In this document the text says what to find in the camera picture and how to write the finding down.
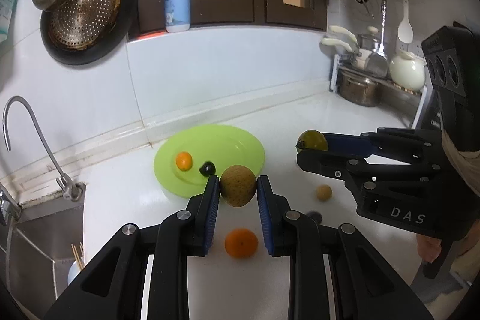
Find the green tomato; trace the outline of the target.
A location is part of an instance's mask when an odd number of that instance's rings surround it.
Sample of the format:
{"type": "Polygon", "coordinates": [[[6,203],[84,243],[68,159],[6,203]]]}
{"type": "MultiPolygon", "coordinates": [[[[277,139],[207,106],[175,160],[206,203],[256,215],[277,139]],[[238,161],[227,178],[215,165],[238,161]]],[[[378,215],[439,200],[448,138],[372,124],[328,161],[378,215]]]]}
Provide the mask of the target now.
{"type": "Polygon", "coordinates": [[[325,136],[321,132],[317,130],[307,130],[299,136],[296,143],[298,153],[304,149],[327,151],[329,146],[325,136]]]}

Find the dark plum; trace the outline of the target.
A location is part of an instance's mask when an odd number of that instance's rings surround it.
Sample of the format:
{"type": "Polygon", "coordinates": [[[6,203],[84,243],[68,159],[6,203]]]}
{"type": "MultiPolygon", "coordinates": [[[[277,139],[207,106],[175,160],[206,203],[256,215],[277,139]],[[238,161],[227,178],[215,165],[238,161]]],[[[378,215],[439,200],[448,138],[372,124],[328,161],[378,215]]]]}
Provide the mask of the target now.
{"type": "Polygon", "coordinates": [[[311,218],[316,224],[318,224],[318,225],[322,224],[323,217],[319,212],[310,211],[310,212],[306,213],[306,216],[311,218]]]}
{"type": "Polygon", "coordinates": [[[199,167],[199,173],[204,177],[209,177],[216,174],[216,166],[211,161],[206,161],[199,167]]]}

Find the large orange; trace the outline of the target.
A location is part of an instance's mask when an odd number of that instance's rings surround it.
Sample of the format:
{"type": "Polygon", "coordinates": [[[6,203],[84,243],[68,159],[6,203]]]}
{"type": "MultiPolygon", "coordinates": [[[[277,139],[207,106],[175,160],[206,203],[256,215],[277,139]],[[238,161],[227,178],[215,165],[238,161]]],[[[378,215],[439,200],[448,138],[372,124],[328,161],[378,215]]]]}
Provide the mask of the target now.
{"type": "Polygon", "coordinates": [[[259,246],[256,234],[246,228],[231,231],[224,240],[224,249],[230,257],[246,259],[252,257],[259,246]]]}

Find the small orange kumquat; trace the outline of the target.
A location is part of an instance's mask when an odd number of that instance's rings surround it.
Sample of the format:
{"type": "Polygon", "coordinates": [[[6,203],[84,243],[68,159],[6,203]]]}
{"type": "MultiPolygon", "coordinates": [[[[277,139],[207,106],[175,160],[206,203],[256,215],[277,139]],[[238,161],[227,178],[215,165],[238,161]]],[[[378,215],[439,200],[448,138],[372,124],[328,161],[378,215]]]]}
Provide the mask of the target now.
{"type": "Polygon", "coordinates": [[[192,155],[186,151],[179,152],[175,157],[176,168],[181,172],[190,171],[194,164],[193,161],[192,155]]]}

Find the white bowl in sink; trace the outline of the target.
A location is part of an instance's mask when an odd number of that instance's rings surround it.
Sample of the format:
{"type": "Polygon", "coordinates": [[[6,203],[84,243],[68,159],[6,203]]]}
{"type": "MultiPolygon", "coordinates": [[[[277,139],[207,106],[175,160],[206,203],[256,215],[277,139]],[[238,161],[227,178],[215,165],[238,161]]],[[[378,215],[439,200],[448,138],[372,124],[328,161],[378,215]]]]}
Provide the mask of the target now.
{"type": "Polygon", "coordinates": [[[80,264],[77,261],[74,261],[72,263],[72,266],[70,266],[67,274],[67,279],[68,279],[67,284],[70,284],[75,279],[75,277],[77,277],[78,274],[80,274],[80,271],[81,271],[80,264]]]}

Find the dish rack shelf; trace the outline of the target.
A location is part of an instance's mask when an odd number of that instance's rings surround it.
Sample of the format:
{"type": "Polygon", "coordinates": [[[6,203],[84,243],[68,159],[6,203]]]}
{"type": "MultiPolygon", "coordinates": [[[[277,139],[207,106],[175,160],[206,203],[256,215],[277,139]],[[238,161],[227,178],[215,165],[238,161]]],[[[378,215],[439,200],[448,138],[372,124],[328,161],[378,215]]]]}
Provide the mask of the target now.
{"type": "Polygon", "coordinates": [[[329,91],[351,103],[376,107],[387,105],[400,115],[407,127],[415,128],[425,114],[427,86],[419,92],[395,84],[389,78],[378,78],[355,69],[346,55],[336,54],[330,73],[329,91]]]}

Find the white ceramic pot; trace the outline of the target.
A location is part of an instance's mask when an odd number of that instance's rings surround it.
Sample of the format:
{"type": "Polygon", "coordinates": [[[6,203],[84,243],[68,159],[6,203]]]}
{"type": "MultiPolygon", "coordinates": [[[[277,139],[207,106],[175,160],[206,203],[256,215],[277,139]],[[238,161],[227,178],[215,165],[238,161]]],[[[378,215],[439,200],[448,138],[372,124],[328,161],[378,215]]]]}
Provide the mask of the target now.
{"type": "Polygon", "coordinates": [[[391,79],[400,87],[418,92],[425,85],[426,61],[412,52],[398,49],[390,62],[391,79]]]}

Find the stainless steel pot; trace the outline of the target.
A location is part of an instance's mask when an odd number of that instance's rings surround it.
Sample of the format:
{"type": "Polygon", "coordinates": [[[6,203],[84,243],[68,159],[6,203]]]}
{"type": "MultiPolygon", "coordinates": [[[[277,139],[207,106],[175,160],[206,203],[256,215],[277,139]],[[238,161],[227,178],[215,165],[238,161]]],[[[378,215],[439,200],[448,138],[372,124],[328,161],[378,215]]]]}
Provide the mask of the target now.
{"type": "Polygon", "coordinates": [[[381,101],[381,85],[368,77],[349,71],[340,71],[338,93],[344,99],[366,107],[375,107],[381,101]]]}

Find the stainless steel sink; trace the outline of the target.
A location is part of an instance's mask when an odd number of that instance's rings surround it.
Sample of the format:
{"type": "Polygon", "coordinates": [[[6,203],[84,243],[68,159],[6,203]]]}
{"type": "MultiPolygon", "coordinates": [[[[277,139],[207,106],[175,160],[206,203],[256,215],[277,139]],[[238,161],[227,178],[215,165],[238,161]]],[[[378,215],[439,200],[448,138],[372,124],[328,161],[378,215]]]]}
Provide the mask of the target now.
{"type": "Polygon", "coordinates": [[[31,319],[42,319],[68,285],[71,245],[83,241],[84,202],[57,198],[1,227],[1,281],[31,319]]]}

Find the metal spatula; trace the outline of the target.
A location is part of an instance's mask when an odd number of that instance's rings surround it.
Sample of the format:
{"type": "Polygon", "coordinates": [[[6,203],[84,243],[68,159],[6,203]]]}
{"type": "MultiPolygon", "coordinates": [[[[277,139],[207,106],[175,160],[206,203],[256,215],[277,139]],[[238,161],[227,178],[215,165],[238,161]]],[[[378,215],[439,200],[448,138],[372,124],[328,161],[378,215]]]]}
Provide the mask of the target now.
{"type": "Polygon", "coordinates": [[[367,58],[365,70],[377,77],[385,78],[389,69],[389,62],[385,52],[385,27],[386,27],[386,8],[387,1],[382,0],[380,5],[380,42],[377,47],[367,58]]]}

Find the white rice paddle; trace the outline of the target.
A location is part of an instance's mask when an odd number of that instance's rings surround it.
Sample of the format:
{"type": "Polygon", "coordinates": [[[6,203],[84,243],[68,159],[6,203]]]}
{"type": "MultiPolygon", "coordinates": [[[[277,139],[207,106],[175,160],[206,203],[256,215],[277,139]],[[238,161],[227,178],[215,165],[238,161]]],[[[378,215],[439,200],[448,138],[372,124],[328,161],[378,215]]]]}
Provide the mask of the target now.
{"type": "Polygon", "coordinates": [[[413,27],[409,20],[409,2],[403,0],[403,17],[397,29],[398,39],[405,44],[413,42],[413,27]]]}

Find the green plate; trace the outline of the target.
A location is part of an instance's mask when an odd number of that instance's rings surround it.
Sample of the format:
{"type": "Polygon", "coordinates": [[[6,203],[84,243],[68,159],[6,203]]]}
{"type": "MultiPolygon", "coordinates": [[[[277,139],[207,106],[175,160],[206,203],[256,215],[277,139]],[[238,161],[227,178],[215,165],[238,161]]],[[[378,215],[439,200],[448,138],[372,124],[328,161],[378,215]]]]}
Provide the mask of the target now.
{"type": "Polygon", "coordinates": [[[205,188],[208,177],[199,173],[199,167],[206,161],[215,164],[217,176],[234,165],[246,166],[258,175],[264,166],[264,146],[250,132],[238,127],[220,124],[192,127],[171,136],[159,148],[154,157],[154,175],[165,190],[190,198],[205,188]],[[181,151],[193,157],[190,171],[176,168],[175,157],[181,151]]]}

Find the blue soap pump bottle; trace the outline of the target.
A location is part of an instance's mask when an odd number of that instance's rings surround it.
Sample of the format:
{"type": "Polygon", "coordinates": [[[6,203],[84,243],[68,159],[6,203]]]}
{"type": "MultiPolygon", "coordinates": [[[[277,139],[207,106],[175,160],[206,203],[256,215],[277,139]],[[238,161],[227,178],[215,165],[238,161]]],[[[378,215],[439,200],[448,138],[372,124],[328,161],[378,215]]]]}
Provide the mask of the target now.
{"type": "Polygon", "coordinates": [[[164,0],[167,32],[185,32],[191,26],[191,0],[164,0]]]}

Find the black frying pan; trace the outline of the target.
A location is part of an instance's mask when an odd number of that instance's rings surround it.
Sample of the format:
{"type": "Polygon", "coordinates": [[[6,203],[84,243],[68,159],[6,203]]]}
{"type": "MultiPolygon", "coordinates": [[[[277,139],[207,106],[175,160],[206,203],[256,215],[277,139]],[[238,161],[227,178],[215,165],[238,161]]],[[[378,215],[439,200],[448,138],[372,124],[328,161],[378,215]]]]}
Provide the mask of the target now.
{"type": "Polygon", "coordinates": [[[70,66],[97,61],[130,29],[137,0],[67,0],[41,13],[41,39],[48,54],[70,66]]]}

